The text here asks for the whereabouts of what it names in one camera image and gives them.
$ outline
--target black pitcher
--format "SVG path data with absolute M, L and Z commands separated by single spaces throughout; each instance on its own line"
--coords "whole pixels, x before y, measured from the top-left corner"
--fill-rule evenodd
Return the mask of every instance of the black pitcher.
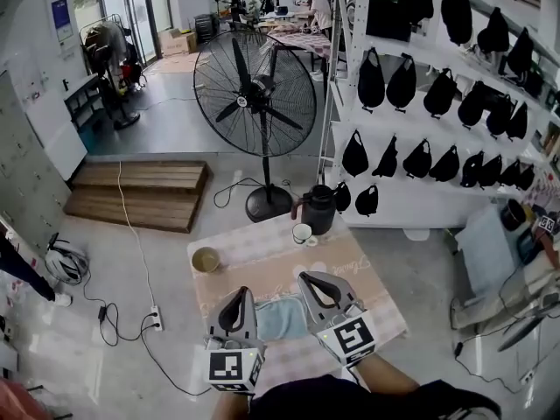
M 296 219 L 298 206 L 303 206 L 301 221 L 311 226 L 314 235 L 328 232 L 333 224 L 336 211 L 336 191 L 326 185 L 315 185 L 303 198 L 297 200 L 291 209 L 291 218 Z

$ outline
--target concrete floor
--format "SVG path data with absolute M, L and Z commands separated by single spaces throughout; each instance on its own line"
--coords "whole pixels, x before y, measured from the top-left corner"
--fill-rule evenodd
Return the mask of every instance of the concrete floor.
M 297 53 L 311 69 L 310 55 Z M 141 153 L 239 152 L 221 139 L 200 112 L 193 92 L 192 73 L 148 74 L 145 89 L 129 98 L 127 108 L 140 112 L 140 120 L 127 129 L 115 131 L 103 124 L 96 156 Z M 317 96 L 317 116 L 311 134 L 292 154 L 317 156 L 323 126 L 323 84 L 313 81 Z
M 242 207 L 250 188 L 237 187 L 224 209 L 213 203 L 216 191 L 240 177 L 232 171 L 236 165 L 233 162 L 229 160 L 213 169 L 214 178 L 191 234 L 139 229 L 154 296 L 165 324 L 164 332 L 148 332 L 147 341 L 175 382 L 187 390 L 197 387 L 192 381 L 193 352 L 205 332 L 186 246 L 195 239 L 249 224 Z M 313 164 L 314 161 L 309 164 L 309 170 Z M 276 161 L 273 181 L 292 178 L 293 191 L 301 194 L 309 188 L 310 174 L 306 177 L 295 172 L 304 168 L 302 163 Z M 245 171 L 241 177 L 248 175 L 259 178 L 256 171 Z M 529 335 L 505 353 L 495 351 L 499 334 L 473 340 L 465 347 L 461 360 L 473 372 L 478 369 L 487 379 L 501 377 L 512 389 L 520 390 L 510 395 L 498 382 L 488 384 L 469 376 L 453 360 L 459 335 L 449 328 L 448 307 L 454 295 L 465 297 L 469 290 L 460 255 L 453 256 L 448 248 L 447 233 L 432 231 L 425 242 L 409 241 L 401 230 L 355 229 L 353 234 L 410 329 L 407 337 L 387 344 L 381 356 L 421 383 L 444 379 L 493 398 L 506 419 L 543 417 L 560 393 L 556 370 L 560 353 L 557 349 L 551 352 L 560 340 L 560 320 L 547 319 L 542 324 L 540 353 L 537 334 Z M 151 300 L 134 235 L 127 227 L 68 217 L 61 237 L 83 247 L 90 257 L 93 278 L 87 294 L 117 303 L 121 334 L 136 336 Z M 140 341 L 121 342 L 117 347 L 104 345 L 97 321 L 99 304 L 84 299 L 82 286 L 68 291 L 74 295 L 69 308 L 53 307 L 30 292 L 18 312 L 20 381 L 28 387 L 44 384 L 80 420 L 210 417 L 215 392 L 193 398 L 177 391 L 150 360 Z M 112 339 L 111 331 L 106 332 Z M 549 353 L 535 379 L 522 387 L 521 376 L 535 365 L 539 354 L 543 357 Z

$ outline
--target gray cabinet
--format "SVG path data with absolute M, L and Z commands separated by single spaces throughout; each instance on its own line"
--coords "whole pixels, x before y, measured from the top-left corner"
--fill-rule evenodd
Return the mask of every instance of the gray cabinet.
M 4 72 L 0 75 L 0 216 L 44 256 L 69 196 Z

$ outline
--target wooden platform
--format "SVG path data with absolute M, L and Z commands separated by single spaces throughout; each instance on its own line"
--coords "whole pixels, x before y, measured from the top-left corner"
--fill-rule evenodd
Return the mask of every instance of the wooden platform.
M 126 225 L 119 164 L 86 164 L 73 180 L 66 214 Z M 203 162 L 123 162 L 121 188 L 130 224 L 189 233 L 209 175 Z

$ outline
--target white cup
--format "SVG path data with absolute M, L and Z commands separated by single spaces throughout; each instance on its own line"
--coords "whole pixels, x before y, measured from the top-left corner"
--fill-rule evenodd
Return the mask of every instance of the white cup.
M 291 230 L 291 234 L 294 238 L 296 244 L 304 244 L 311 248 L 319 244 L 319 240 L 316 236 L 312 235 L 312 228 L 307 224 L 296 224 Z

